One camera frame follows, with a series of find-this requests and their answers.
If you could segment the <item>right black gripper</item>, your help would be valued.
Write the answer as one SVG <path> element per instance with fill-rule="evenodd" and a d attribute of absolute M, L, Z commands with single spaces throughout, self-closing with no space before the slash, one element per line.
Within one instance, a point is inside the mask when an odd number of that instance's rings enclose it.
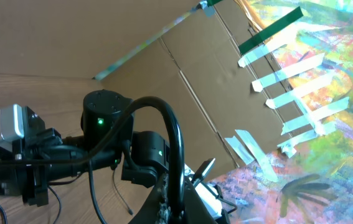
<path fill-rule="evenodd" d="M 43 157 L 37 152 L 42 151 L 36 152 L 35 149 L 45 149 L 49 146 L 52 149 L 58 146 L 57 149 L 59 149 L 61 145 L 61 135 L 56 130 L 42 131 L 32 140 L 34 144 L 29 153 L 37 155 L 39 159 Z M 12 156 L 12 152 L 0 147 L 0 161 L 11 160 Z M 53 165 L 49 167 L 26 165 L 26 168 L 0 167 L 0 196 L 22 196 L 23 203 L 37 206 L 47 205 L 49 187 L 61 185 L 61 182 L 55 181 L 61 178 L 49 175 L 51 168 Z"/>

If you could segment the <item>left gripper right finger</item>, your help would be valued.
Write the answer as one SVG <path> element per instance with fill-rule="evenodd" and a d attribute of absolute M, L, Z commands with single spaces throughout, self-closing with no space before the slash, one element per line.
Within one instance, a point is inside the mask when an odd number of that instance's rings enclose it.
<path fill-rule="evenodd" d="M 227 212 L 222 209 L 221 217 L 214 219 L 206 209 L 191 181 L 184 182 L 184 224 L 230 224 Z"/>

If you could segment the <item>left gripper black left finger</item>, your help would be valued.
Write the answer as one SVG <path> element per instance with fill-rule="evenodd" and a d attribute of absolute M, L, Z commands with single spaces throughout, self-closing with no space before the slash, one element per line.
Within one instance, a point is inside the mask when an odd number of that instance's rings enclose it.
<path fill-rule="evenodd" d="M 163 174 L 129 224 L 168 224 L 171 216 L 167 196 L 168 184 L 169 175 Z"/>

